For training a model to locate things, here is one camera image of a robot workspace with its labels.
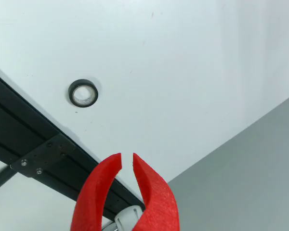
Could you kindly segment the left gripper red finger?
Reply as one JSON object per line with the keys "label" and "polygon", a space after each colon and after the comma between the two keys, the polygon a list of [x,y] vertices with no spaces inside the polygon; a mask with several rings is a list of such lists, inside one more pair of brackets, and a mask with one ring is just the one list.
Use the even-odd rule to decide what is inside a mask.
{"label": "left gripper red finger", "polygon": [[106,197],[115,176],[122,169],[121,154],[99,163],[86,179],[78,196],[71,231],[100,231]]}
{"label": "left gripper red finger", "polygon": [[178,231],[178,207],[167,182],[135,153],[133,171],[145,205],[145,210],[133,230]]}

